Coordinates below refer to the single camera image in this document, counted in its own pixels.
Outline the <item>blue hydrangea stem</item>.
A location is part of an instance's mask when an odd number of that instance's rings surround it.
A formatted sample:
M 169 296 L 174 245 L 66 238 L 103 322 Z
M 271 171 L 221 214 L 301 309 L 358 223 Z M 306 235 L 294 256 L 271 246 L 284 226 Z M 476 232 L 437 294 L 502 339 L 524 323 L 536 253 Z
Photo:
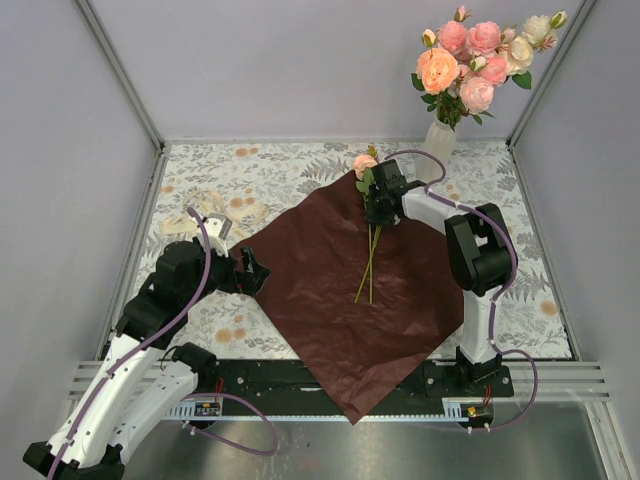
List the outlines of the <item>blue hydrangea stem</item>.
M 365 287 L 366 283 L 369 283 L 369 303 L 373 302 L 373 262 L 374 255 L 379 243 L 379 238 L 381 235 L 382 226 L 381 225 L 369 225 L 368 226 L 368 258 L 367 264 L 360 280 L 359 287 L 357 289 L 354 302 L 358 303 Z

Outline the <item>large pink peony stem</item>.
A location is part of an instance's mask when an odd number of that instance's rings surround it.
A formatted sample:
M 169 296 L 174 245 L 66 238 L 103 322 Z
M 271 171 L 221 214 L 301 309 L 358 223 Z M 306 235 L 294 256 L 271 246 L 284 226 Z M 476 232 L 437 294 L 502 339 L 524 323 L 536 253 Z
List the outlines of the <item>large pink peony stem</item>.
M 466 115 L 481 124 L 481 116 L 488 115 L 496 88 L 503 85 L 506 78 L 507 61 L 502 56 L 473 58 L 459 88 L 459 98 Z

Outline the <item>red wrapping paper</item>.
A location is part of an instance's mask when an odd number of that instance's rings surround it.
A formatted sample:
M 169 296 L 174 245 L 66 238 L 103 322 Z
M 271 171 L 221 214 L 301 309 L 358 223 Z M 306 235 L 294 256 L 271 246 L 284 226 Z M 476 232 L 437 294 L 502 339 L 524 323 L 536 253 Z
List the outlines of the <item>red wrapping paper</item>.
M 373 303 L 368 226 L 356 178 L 317 189 L 247 238 L 271 270 L 256 300 L 329 397 L 358 422 L 462 324 L 445 237 L 410 219 L 381 232 Z

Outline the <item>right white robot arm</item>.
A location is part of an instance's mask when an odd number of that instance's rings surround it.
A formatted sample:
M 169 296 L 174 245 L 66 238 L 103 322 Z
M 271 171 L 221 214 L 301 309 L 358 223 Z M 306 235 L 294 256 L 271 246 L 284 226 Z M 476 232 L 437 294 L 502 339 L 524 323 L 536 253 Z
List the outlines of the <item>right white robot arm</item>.
M 469 396 L 496 392 L 502 354 L 494 339 L 501 296 L 517 273 L 517 256 L 502 213 L 494 204 L 472 208 L 434 193 L 420 181 L 409 182 L 397 163 L 366 167 L 357 189 L 366 221 L 380 230 L 402 218 L 442 233 L 450 271 L 463 290 L 463 336 L 452 366 L 444 369 L 443 388 Z

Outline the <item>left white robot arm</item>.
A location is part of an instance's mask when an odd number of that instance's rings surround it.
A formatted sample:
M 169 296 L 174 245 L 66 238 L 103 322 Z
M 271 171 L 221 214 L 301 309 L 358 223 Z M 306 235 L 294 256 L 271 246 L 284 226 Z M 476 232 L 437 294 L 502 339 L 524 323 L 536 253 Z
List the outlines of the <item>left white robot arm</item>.
M 124 307 L 98 373 L 73 413 L 23 461 L 48 479 L 120 479 L 133 454 L 183 398 L 212 392 L 216 358 L 185 343 L 169 345 L 189 310 L 215 291 L 255 296 L 269 277 L 250 248 L 220 255 L 208 242 L 165 247 L 138 294 Z

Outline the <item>orange peach rose stem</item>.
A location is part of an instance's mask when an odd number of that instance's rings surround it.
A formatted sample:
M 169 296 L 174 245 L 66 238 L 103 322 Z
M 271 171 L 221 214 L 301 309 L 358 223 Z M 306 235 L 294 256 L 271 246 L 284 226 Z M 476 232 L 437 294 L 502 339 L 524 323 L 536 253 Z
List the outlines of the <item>orange peach rose stem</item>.
M 438 36 L 433 30 L 426 29 L 421 40 L 425 51 L 417 59 L 411 83 L 421 94 L 427 110 L 435 112 L 440 122 L 454 129 L 451 121 L 453 100 L 448 90 L 459 76 L 458 62 L 450 52 L 437 46 Z

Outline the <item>cream ribbon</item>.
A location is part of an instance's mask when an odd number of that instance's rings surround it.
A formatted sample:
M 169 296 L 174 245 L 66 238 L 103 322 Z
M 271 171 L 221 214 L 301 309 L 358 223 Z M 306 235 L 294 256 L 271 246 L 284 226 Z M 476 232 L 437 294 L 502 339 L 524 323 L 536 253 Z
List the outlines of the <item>cream ribbon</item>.
M 188 194 L 182 208 L 194 207 L 202 219 L 225 217 L 231 222 L 229 238 L 245 239 L 251 235 L 253 227 L 260 226 L 269 214 L 269 208 L 253 197 L 234 197 L 226 200 L 214 190 L 195 190 Z M 196 232 L 195 220 L 186 212 L 182 216 L 173 215 L 159 224 L 164 235 L 178 235 Z

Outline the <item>cream rose stem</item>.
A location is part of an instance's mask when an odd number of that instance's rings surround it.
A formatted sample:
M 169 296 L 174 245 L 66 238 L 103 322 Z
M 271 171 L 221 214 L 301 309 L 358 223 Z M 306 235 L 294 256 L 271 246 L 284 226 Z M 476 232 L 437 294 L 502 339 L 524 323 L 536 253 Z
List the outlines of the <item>cream rose stem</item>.
M 566 11 L 557 11 L 553 15 L 529 17 L 519 34 L 505 44 L 502 56 L 507 63 L 507 77 L 518 87 L 530 90 L 533 77 L 530 67 L 536 53 L 552 50 L 558 40 L 558 31 L 568 22 Z

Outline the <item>small pink rose stem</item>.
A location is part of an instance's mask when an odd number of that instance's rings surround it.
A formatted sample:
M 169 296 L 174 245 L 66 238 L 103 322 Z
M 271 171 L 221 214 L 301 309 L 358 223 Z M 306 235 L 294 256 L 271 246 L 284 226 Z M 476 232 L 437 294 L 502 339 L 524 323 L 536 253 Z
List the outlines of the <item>small pink rose stem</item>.
M 492 58 L 505 51 L 515 36 L 513 27 L 501 30 L 495 22 L 481 22 L 468 30 L 466 47 L 473 59 L 480 56 Z

